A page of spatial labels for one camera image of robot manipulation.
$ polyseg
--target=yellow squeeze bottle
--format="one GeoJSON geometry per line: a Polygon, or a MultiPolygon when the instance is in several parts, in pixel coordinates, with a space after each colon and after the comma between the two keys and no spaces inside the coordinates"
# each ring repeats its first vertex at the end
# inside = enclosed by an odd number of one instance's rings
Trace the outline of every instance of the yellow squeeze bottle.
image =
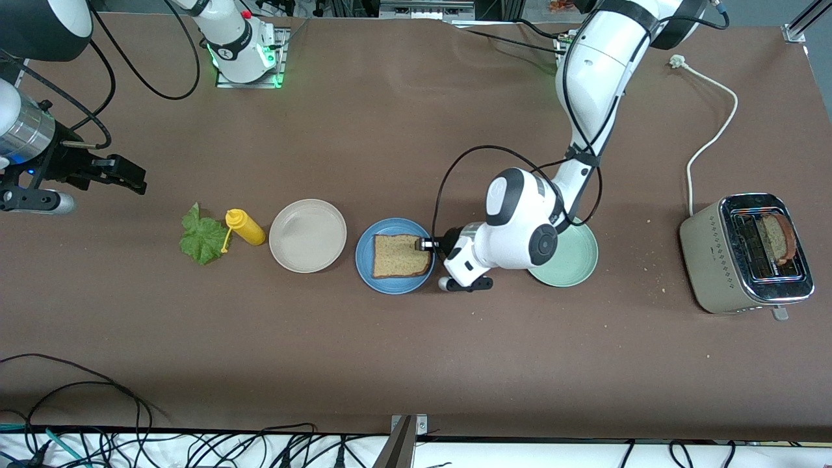
{"type": "MultiPolygon", "coordinates": [[[[228,225],[228,235],[225,236],[225,244],[228,244],[228,236],[231,231],[236,232],[246,242],[252,246],[258,246],[265,242],[265,232],[257,225],[255,220],[249,217],[249,214],[242,210],[229,210],[225,213],[225,224],[228,225]]],[[[222,247],[222,252],[227,253],[225,246],[222,247]]]]}

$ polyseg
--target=silver toaster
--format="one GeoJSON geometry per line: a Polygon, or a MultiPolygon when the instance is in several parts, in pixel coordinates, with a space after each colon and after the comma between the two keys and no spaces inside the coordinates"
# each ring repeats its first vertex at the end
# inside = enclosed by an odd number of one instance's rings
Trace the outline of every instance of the silver toaster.
{"type": "Polygon", "coordinates": [[[769,193],[723,198],[682,222],[682,254],[696,300],[710,313],[738,314],[769,308],[789,318],[785,305],[815,291],[809,265],[794,230],[797,252],[779,265],[761,218],[779,213],[792,223],[783,202],[769,193]]]}

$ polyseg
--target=beige plate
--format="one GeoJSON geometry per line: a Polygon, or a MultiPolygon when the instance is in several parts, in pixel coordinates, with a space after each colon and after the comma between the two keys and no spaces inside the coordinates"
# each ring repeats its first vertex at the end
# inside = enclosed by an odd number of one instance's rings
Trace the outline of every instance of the beige plate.
{"type": "Polygon", "coordinates": [[[295,273],[320,271],[335,261],[347,242],[347,224],[323,200],[299,200],[271,223],[269,248],[275,260],[295,273]]]}

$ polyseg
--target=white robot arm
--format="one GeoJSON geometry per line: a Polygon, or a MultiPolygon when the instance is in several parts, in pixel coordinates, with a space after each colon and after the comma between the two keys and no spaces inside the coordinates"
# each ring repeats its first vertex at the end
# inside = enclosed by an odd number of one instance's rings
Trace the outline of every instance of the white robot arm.
{"type": "Polygon", "coordinates": [[[619,99],[647,48],[672,48],[687,38],[694,22],[666,18],[701,17],[707,0],[578,3],[590,15],[555,80],[572,124],[567,161],[551,181],[516,167],[501,172],[488,187],[485,222],[452,229],[437,246],[423,243],[446,253],[450,276],[439,283],[446,291],[487,289],[492,283],[483,275],[492,268],[527,269],[552,258],[557,234],[573,223],[587,181],[600,166],[619,99]]]}
{"type": "Polygon", "coordinates": [[[253,82],[276,64],[274,25],[240,14],[234,0],[173,0],[206,37],[216,67],[232,82],[253,82]]]}

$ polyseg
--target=toast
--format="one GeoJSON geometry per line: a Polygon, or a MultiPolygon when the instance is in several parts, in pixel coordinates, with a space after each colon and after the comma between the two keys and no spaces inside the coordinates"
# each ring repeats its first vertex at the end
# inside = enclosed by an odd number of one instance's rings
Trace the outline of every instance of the toast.
{"type": "Polygon", "coordinates": [[[763,215],[762,221],[777,265],[783,266],[797,254],[795,230],[788,218],[779,213],[763,215]]]}
{"type": "Polygon", "coordinates": [[[422,276],[430,268],[430,252],[416,250],[418,236],[376,234],[373,255],[373,278],[411,278],[422,276]]]}

